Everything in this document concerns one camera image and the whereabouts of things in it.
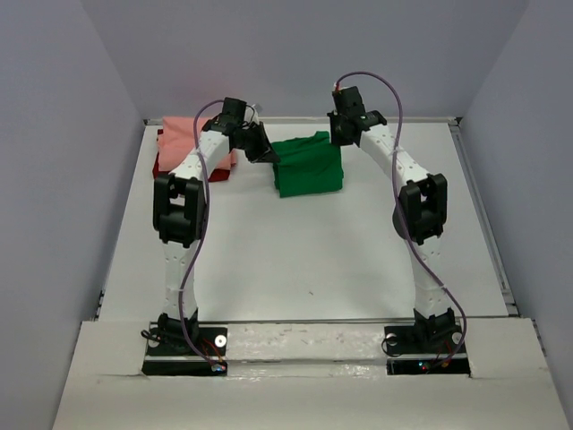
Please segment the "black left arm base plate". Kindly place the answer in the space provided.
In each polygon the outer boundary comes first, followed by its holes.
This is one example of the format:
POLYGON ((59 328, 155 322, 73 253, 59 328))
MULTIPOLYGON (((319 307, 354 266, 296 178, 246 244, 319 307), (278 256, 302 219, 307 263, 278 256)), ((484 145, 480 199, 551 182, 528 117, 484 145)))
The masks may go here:
POLYGON ((141 371, 147 376, 218 377, 227 375, 227 327, 201 325, 193 350, 185 339, 171 340, 152 325, 141 331, 146 340, 141 371))

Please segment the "pink folded t-shirt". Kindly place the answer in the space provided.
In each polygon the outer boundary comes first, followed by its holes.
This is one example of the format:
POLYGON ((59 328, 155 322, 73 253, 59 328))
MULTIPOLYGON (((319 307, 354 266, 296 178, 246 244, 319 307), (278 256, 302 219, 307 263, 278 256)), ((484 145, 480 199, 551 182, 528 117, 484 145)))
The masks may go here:
MULTIPOLYGON (((168 173, 176 168, 195 147, 192 130, 194 119, 185 116, 164 116, 162 129, 158 131, 155 163, 152 169, 153 177, 168 173)), ((211 183, 227 181, 232 169, 237 164, 237 155, 229 152, 210 174, 211 183)))

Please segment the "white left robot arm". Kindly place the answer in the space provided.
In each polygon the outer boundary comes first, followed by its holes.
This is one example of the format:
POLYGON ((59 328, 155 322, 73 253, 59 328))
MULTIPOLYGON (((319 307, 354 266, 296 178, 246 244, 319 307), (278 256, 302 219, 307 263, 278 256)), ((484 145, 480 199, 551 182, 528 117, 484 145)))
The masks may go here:
POLYGON ((254 107, 240 99, 224 98, 211 101, 200 113, 217 104, 221 111, 202 128, 198 127, 201 114, 193 119, 195 146, 184 160, 154 179, 152 205, 152 224, 166 262, 165 303, 152 338, 168 343, 177 353, 193 352, 205 360, 209 357, 198 349, 193 272, 209 225, 210 175, 233 150, 242 151, 251 163, 280 161, 254 107))

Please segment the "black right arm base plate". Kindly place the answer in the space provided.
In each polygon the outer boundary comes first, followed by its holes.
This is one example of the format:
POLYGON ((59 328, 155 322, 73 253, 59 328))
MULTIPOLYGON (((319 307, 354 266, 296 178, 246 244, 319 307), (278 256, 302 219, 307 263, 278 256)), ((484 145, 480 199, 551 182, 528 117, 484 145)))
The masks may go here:
POLYGON ((460 328, 439 337, 430 345, 416 340, 413 328, 410 325, 384 328, 381 350, 387 357, 388 375, 471 374, 466 346, 458 347, 462 334, 460 328))

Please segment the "green t-shirt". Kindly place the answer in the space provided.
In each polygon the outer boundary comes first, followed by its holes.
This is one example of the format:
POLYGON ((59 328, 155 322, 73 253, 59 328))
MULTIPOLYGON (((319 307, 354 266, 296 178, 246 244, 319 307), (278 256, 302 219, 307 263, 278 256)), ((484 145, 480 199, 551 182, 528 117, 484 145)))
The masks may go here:
POLYGON ((273 165, 274 186, 280 198, 340 191, 344 185, 341 150, 327 131, 273 142, 280 162, 273 165))

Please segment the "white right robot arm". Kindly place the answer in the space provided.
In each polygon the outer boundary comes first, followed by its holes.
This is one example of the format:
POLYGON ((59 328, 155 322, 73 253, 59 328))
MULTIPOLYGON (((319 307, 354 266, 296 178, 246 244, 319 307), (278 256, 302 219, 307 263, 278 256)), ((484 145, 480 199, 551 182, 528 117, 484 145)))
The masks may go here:
POLYGON ((452 301, 438 276, 440 239, 447 221, 448 181, 423 168, 399 144, 397 132, 378 111, 368 111, 357 87, 333 92, 328 113, 330 136, 337 146, 356 145, 391 182, 395 208, 392 223, 408 250, 415 285, 414 322, 385 329, 383 350, 390 357, 431 354, 452 346, 460 332, 452 301))

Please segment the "dark red folded t-shirt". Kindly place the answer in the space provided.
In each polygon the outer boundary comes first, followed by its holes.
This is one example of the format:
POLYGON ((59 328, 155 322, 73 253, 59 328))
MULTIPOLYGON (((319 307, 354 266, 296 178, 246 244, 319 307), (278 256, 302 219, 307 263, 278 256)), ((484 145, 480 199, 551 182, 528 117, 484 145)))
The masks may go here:
MULTIPOLYGON (((167 173, 167 168, 174 168, 177 161, 182 161, 189 149, 194 147, 194 139, 190 135, 167 141, 163 137, 164 130, 157 131, 157 154, 152 168, 152 177, 167 173)), ((237 154, 234 150, 229 152, 210 174, 210 183, 224 182, 230 178, 231 172, 237 164, 237 154)))

